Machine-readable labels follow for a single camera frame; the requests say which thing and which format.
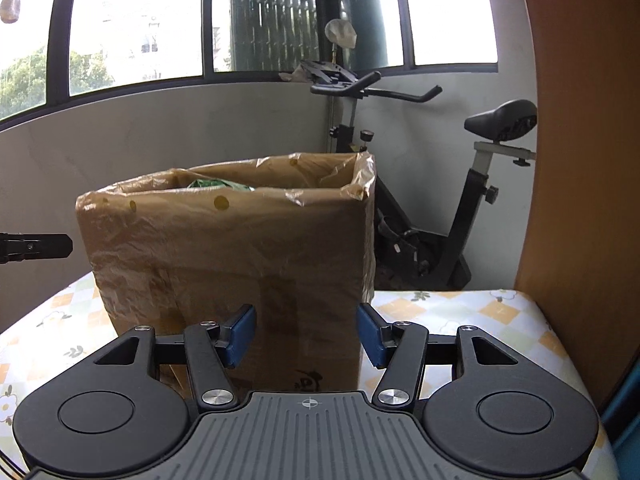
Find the white cloth on bike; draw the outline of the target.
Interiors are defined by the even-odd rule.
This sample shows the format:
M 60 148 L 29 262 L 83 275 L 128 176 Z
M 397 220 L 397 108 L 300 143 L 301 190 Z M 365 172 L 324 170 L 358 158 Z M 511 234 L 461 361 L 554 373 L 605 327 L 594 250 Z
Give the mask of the white cloth on bike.
M 324 26 L 324 36 L 334 46 L 352 50 L 356 48 L 357 32 L 349 20 L 334 18 Z

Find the brown cardboard box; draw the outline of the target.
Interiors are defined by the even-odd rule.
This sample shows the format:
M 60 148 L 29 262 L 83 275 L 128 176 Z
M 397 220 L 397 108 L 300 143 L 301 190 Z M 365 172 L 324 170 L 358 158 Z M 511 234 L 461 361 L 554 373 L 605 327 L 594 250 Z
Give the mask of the brown cardboard box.
M 254 190 L 186 187 L 215 178 Z M 349 391 L 356 310 L 374 293 L 375 180 L 369 153 L 294 153 L 118 182 L 79 196 L 76 216 L 118 332 L 178 334 L 251 304 L 241 389 Z

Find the light green snack bag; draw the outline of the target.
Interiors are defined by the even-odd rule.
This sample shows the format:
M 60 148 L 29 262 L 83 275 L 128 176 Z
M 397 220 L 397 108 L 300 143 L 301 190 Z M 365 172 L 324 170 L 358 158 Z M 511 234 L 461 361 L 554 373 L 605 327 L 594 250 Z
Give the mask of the light green snack bag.
M 211 188 L 212 190 L 220 190 L 221 188 L 231 188 L 235 191 L 253 191 L 254 188 L 250 185 L 236 183 L 224 179 L 196 179 L 189 183 L 187 188 Z

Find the wooden headboard panel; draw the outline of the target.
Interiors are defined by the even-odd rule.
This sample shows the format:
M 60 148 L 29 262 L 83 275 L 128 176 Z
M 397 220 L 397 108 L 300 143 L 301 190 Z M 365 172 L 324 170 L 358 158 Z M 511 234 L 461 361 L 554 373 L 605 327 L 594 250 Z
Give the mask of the wooden headboard panel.
M 639 350 L 639 0 L 526 0 L 538 158 L 516 286 L 594 404 Z

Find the floral patterned bed sheet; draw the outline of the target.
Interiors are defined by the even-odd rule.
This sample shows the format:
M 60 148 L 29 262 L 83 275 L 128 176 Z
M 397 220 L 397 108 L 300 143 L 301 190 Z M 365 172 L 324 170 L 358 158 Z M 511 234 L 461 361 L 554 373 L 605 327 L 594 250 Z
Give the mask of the floral patterned bed sheet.
M 577 370 L 515 290 L 379 292 L 387 322 L 428 330 L 415 406 L 374 406 L 360 344 L 349 391 L 243 390 L 199 408 L 183 332 L 114 336 L 78 285 L 66 309 L 1 338 L 6 479 L 614 479 Z

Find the black exercise bike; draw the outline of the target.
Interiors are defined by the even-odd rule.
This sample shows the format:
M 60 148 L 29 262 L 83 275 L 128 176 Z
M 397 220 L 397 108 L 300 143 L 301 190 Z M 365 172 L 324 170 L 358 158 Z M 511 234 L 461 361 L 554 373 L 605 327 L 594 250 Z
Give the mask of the black exercise bike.
M 330 147 L 370 151 L 379 290 L 511 288 L 536 148 L 532 70 L 390 77 L 304 66 L 329 105 Z

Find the black window frame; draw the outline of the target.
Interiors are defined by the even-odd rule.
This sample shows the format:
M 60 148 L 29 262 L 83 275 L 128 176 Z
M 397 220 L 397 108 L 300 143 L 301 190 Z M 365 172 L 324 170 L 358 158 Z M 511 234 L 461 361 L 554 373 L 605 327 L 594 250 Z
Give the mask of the black window frame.
M 355 49 L 326 39 L 334 18 L 352 23 Z M 490 0 L 1 0 L 1 125 L 145 91 L 275 81 L 305 60 L 493 73 Z

